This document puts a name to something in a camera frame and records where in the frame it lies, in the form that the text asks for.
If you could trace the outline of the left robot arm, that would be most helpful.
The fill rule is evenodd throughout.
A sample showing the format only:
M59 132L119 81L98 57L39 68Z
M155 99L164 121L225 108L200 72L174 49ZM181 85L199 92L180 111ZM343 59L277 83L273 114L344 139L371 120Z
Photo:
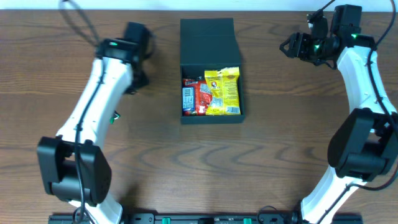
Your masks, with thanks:
M102 152L117 105L142 80L146 40L104 39L78 103L52 138L37 146L44 190L76 207L73 223L119 223L123 207L109 192L112 172Z

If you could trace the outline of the small blue gum pack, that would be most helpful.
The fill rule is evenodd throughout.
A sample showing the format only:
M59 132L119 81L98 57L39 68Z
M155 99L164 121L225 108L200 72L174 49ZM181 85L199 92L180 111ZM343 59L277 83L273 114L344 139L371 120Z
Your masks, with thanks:
M182 88L182 109L192 112L195 110L195 89L194 87Z

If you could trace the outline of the yellow snack bag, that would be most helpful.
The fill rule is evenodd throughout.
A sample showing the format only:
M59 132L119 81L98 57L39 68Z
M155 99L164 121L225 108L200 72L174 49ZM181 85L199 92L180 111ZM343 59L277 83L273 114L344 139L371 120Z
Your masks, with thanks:
M212 95L212 100L206 110L207 116L241 114L238 91L239 76L239 67L205 71L205 81Z

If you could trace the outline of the green bar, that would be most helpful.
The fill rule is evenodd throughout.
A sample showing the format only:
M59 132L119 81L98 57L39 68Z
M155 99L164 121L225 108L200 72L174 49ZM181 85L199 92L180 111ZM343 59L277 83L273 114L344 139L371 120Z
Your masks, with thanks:
M121 115L117 111L114 111L113 115L109 119L110 124L114 124L114 122L120 117Z

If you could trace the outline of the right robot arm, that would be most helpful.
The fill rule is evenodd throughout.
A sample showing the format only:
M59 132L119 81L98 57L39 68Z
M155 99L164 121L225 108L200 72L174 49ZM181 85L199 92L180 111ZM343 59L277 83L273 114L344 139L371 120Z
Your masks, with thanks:
M377 43L359 32L314 36L292 34L280 50L314 65L333 61L343 77L349 115L328 145L328 168L312 192L298 203L286 223L333 223L340 207L358 189L380 191L368 183L385 175L397 159L397 110L377 67Z

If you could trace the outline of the red snack bag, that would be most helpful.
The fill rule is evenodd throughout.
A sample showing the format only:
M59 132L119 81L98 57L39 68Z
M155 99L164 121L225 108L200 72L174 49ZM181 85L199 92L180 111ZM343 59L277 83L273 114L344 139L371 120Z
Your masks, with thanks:
M204 116L212 101L212 94L205 80L183 79L183 87L194 87L195 89L195 110L192 112L183 111L185 116Z

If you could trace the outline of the black box container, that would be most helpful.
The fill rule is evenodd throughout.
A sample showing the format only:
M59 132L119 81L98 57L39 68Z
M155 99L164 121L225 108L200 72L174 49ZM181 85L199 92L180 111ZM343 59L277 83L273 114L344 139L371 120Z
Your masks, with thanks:
M234 33L232 18L180 20L181 79L204 77L206 70L239 67L243 74L241 53ZM240 115L185 116L180 91L180 122L182 124L233 124L246 117L243 77L238 78Z

